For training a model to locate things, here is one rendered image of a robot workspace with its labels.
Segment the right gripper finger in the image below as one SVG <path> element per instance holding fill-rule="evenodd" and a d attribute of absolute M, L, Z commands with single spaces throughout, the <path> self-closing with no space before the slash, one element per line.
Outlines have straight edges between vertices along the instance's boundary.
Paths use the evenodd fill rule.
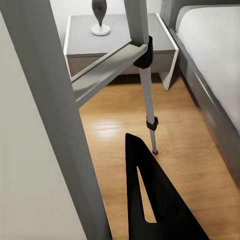
<path fill-rule="evenodd" d="M 144 141 L 125 140 L 129 240 L 210 240 Z M 156 223 L 145 220 L 137 166 Z"/>

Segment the camera tripod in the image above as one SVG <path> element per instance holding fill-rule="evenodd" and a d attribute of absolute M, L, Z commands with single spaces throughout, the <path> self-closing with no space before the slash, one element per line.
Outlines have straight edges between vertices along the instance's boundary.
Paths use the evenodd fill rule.
<path fill-rule="evenodd" d="M 0 240 L 113 240 L 79 108 L 139 67 L 158 154 L 147 0 L 130 39 L 70 78 L 50 0 L 0 0 Z"/>

